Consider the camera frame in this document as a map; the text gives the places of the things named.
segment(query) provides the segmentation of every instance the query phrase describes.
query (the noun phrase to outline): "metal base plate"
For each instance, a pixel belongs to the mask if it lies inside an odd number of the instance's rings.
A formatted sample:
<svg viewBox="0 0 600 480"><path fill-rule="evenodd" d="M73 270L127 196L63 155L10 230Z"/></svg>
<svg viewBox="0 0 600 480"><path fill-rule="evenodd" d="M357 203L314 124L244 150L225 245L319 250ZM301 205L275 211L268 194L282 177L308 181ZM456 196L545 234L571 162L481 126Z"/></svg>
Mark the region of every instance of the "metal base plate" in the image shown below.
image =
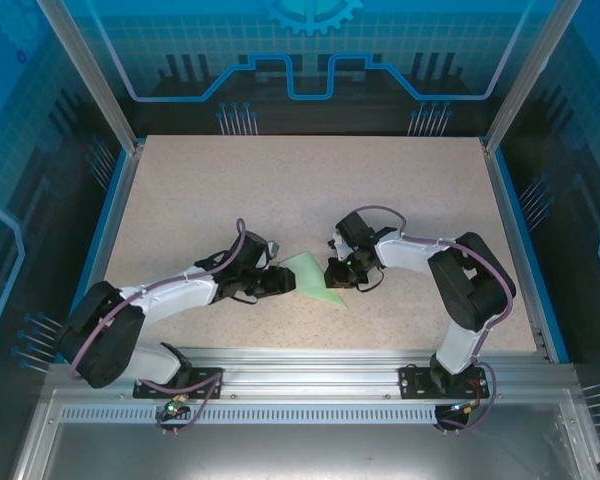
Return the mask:
<svg viewBox="0 0 600 480"><path fill-rule="evenodd" d="M472 400L476 398L475 389L468 383L476 380L480 384L480 399L489 398L489 385L484 370L471 367L465 370L445 395L441 395L438 387L431 380L429 367L417 367L407 365L398 369L398 382L400 384L400 397L403 400L436 400L436 399L458 399Z"/></svg>
<svg viewBox="0 0 600 480"><path fill-rule="evenodd" d="M186 385L194 385L196 383L200 383L207 378L215 375L216 373L222 373L221 368L192 368L189 372L189 379L186 382ZM209 392L209 388L211 388L212 384L206 385L199 390L195 390L193 392L188 393L190 400L203 400L207 393ZM170 383L166 384L167 388L177 388L176 385L172 385ZM216 385L215 390L211 394L212 400L217 400L220 398L220 392L222 390L222 380ZM133 387L133 398L140 399L169 399L172 398L173 395L168 393L158 392L151 387L147 387L144 383L138 383Z"/></svg>

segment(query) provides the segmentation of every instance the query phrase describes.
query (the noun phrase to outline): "speckled work surface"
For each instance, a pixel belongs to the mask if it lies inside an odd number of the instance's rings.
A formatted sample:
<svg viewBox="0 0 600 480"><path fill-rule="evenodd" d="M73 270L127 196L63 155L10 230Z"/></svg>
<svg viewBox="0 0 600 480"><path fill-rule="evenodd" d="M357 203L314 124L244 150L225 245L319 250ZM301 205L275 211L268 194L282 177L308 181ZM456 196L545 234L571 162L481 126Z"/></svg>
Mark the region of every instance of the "speckled work surface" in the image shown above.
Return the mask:
<svg viewBox="0 0 600 480"><path fill-rule="evenodd" d="M477 139L151 136L106 279L127 286L178 273L228 248L238 216L280 244L279 260L308 250L326 266L335 224L372 203L405 214L410 234L475 231L515 273ZM382 212L364 217L397 225ZM252 307L225 300L142 336L182 347L433 350L450 321L433 279L415 272L387 270L377 290L342 296L346 310L295 292ZM535 350L521 296L485 350Z"/></svg>

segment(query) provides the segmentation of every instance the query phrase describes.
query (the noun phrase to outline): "gear logo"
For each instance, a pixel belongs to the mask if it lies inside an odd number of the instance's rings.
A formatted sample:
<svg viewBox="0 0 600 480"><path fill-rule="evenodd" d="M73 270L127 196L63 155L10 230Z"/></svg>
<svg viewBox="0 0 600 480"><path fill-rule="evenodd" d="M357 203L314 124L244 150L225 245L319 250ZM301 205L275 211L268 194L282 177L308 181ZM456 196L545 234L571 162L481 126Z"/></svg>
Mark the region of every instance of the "gear logo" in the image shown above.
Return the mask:
<svg viewBox="0 0 600 480"><path fill-rule="evenodd" d="M0 28L19 50L26 50L39 30L35 0L0 0Z"/></svg>
<svg viewBox="0 0 600 480"><path fill-rule="evenodd" d="M353 10L362 8L361 0L262 0L269 20L280 28L291 28L294 35L316 31L326 35L331 28L340 28L344 20L353 19Z"/></svg>

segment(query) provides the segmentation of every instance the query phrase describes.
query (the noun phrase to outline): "green triangular object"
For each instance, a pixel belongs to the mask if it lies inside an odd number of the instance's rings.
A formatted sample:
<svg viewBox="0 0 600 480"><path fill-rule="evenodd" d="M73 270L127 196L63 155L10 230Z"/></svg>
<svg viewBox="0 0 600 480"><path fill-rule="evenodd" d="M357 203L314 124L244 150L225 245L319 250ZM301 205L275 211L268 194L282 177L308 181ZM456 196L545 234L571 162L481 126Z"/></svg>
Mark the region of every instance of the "green triangular object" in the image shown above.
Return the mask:
<svg viewBox="0 0 600 480"><path fill-rule="evenodd" d="M296 276L296 291L307 297L331 303L337 307L347 308L347 304L338 292L328 289L324 283L324 272L318 261L309 252L303 252L280 264L287 267Z"/></svg>

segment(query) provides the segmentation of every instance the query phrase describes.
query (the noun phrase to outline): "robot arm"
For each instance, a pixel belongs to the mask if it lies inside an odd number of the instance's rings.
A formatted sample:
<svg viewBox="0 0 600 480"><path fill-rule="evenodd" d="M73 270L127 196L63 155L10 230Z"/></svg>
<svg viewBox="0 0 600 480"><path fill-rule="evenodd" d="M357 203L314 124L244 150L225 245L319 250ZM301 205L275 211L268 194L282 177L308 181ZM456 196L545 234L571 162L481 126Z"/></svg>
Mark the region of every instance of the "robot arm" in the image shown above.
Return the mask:
<svg viewBox="0 0 600 480"><path fill-rule="evenodd" d="M489 323L508 303L498 279L475 258L450 245L469 249L486 260L515 296L513 281L475 233L455 240L428 240L406 237L389 227L375 232L354 212L336 225L329 245L337 254L329 259L325 273L329 288L359 289L360 284L368 283L368 272L375 268L407 268L433 276L452 320L431 361L432 380L443 392L453 377L471 366Z"/></svg>
<svg viewBox="0 0 600 480"><path fill-rule="evenodd" d="M191 365L169 345L136 345L143 329L184 310L234 298L238 292L257 300L295 289L295 276L289 269L270 265L278 245L252 232L245 232L235 259L219 270L218 266L235 254L238 245L236 240L229 250L195 262L180 275L151 286L118 289L108 282L96 283L58 332L58 352L73 362L102 319L126 302L115 314L115 321L94 338L79 361L78 373L93 388L104 387L116 379L182 383L177 377L186 380L186 370Z"/></svg>

